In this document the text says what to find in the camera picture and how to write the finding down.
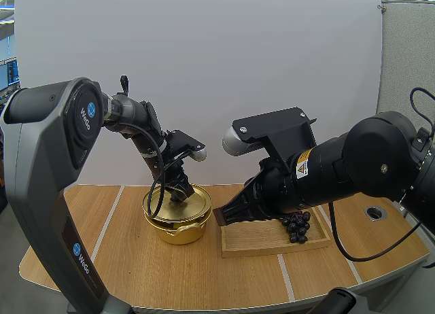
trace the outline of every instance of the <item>wire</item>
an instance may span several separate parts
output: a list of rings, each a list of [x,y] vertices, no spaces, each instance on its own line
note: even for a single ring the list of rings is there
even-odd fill
[[[164,196],[164,188],[165,188],[165,174],[164,174],[164,161],[163,161],[163,157],[162,157],[162,152],[160,152],[160,148],[158,147],[156,141],[152,138],[152,136],[143,128],[133,125],[133,124],[129,124],[127,122],[120,122],[118,123],[118,126],[124,126],[124,127],[129,127],[129,128],[133,128],[135,130],[137,130],[138,132],[142,133],[147,139],[148,141],[150,141],[150,143],[152,144],[152,147],[154,148],[154,150],[157,153],[157,158],[158,158],[158,166],[160,167],[160,174],[157,176],[157,178],[154,180],[152,186],[151,186],[151,190],[150,190],[150,197],[148,198],[148,215],[150,216],[150,218],[154,219],[156,217],[156,215],[158,214],[158,212],[160,211],[160,208],[162,207],[162,203],[163,203],[163,196]],[[151,212],[151,207],[150,207],[150,203],[151,203],[151,195],[152,192],[154,191],[154,188],[156,187],[157,181],[160,180],[160,196],[158,198],[158,203],[157,203],[157,207],[154,213]]]
[[[368,256],[367,258],[354,258],[353,256],[350,256],[349,253],[346,252],[346,249],[343,247],[343,245],[341,244],[340,239],[338,237],[338,232],[337,232],[337,227],[336,227],[336,222],[335,222],[334,202],[329,202],[328,206],[329,206],[329,214],[331,217],[331,228],[332,228],[331,230],[332,230],[332,235],[334,236],[335,243],[338,247],[338,250],[344,255],[344,257],[352,262],[367,262],[367,261],[374,260],[375,258],[378,258],[379,256],[382,256],[382,255],[388,253],[393,248],[395,248],[397,245],[399,245],[401,242],[403,242],[406,238],[408,238],[414,231],[416,231],[416,229],[418,227],[420,227],[420,224],[421,224],[421,222],[417,222],[417,224],[414,226],[414,228],[412,228],[410,231],[408,231],[408,233],[406,235],[404,235],[401,239],[396,241],[393,245],[391,245],[387,249],[383,250],[381,253],[378,253],[378,254],[373,255],[373,256]]]
[[[413,88],[411,90],[411,93],[409,94],[409,101],[411,102],[411,107],[414,109],[415,112],[417,112],[422,118],[424,118],[430,125],[431,131],[430,131],[430,135],[429,138],[434,137],[434,133],[435,133],[435,127],[434,127],[434,123],[432,123],[432,121],[426,117],[425,115],[423,115],[420,111],[417,110],[417,108],[415,107],[414,104],[414,93],[417,91],[421,91],[423,93],[425,93],[426,95],[428,95],[432,100],[435,101],[435,96],[429,92],[428,90],[426,90],[425,88]]]
[[[170,163],[168,163],[166,166],[164,166],[163,171],[166,172],[166,170],[169,169],[170,166],[172,166],[174,163],[176,163],[178,160],[184,159],[186,156],[189,156],[189,154],[191,154],[192,151],[188,150],[185,151],[183,153],[181,153],[178,158],[172,160]],[[155,212],[153,214],[151,214],[151,198],[152,198],[152,192],[154,191],[154,188],[156,187],[157,181],[160,179],[160,175],[161,175],[161,171],[158,174],[158,176],[154,179],[152,185],[151,185],[151,190],[150,193],[148,194],[148,201],[147,201],[147,213],[148,215],[151,217],[151,215],[153,215],[152,218],[156,217],[158,212],[160,211],[160,208],[162,207],[162,205],[160,204],[160,206],[158,206],[155,210]],[[142,206],[143,206],[143,202],[145,201],[145,197],[147,196],[147,194],[145,194],[142,198]]]

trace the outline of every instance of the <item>wooden tray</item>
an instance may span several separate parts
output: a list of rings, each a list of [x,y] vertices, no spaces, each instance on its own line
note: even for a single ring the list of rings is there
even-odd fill
[[[279,220],[236,222],[221,227],[222,257],[282,254],[332,245],[332,239],[320,220],[319,210],[313,207],[308,211],[311,219],[306,243],[291,243],[289,234]]]

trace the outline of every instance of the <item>wooden tabletop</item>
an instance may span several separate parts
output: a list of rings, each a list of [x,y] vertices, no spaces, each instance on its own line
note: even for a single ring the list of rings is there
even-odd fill
[[[220,207],[243,186],[204,187],[213,207]],[[386,256],[365,263],[347,261],[335,245],[282,255],[222,258],[220,229],[213,217],[204,236],[192,244],[161,241],[143,214],[141,202],[148,190],[140,186],[75,186],[65,193],[107,289],[134,307],[236,309],[280,304],[379,279],[428,254],[420,238],[412,234]],[[385,220],[372,222],[366,217],[364,208],[373,205],[387,211]],[[383,198],[357,194],[336,202],[335,207],[338,233],[353,256],[375,254],[411,228]],[[327,209],[318,210],[329,227]],[[31,248],[20,264],[20,274],[57,289]]]

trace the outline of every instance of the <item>warning label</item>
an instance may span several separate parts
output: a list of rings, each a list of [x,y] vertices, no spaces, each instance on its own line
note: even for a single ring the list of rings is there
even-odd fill
[[[312,149],[309,149],[299,156],[296,165],[296,178],[300,179],[308,175],[308,157]]]

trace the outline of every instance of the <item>white wall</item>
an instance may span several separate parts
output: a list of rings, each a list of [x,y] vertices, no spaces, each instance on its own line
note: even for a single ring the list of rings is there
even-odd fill
[[[186,160],[192,182],[241,183],[266,153],[226,154],[221,140],[233,120],[298,106],[318,118],[313,131],[322,142],[375,114],[378,3],[16,0],[20,79],[31,87],[86,76],[114,94],[127,74],[130,96],[151,101],[164,129],[207,146],[206,161]],[[79,180],[151,181],[134,145],[106,130]]]

